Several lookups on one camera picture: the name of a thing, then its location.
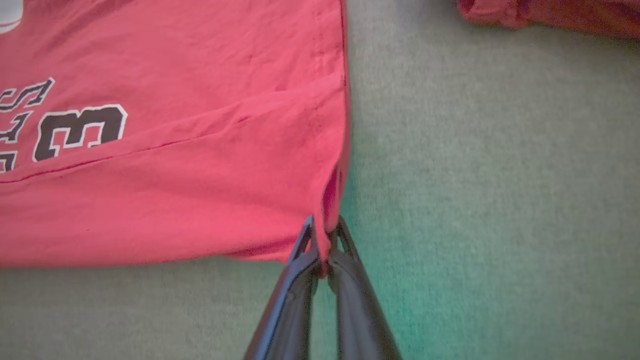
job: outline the floor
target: floor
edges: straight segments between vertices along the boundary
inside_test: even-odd
[[[348,0],[348,23],[342,213],[404,358],[637,359],[640,45],[446,0]],[[2,270],[0,359],[240,359],[280,269]]]

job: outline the red t-shirt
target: red t-shirt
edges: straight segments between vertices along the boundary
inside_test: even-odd
[[[348,166],[338,0],[26,1],[0,35],[0,266],[323,256]]]
[[[477,24],[521,28],[539,22],[640,39],[640,0],[458,0],[458,10]]]

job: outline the red cloth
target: red cloth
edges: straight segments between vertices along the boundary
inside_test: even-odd
[[[458,10],[475,24],[521,28],[532,22],[640,38],[640,0],[458,0]]]
[[[326,257],[342,20],[338,0],[25,2],[0,35],[0,266],[285,261],[309,214]]]

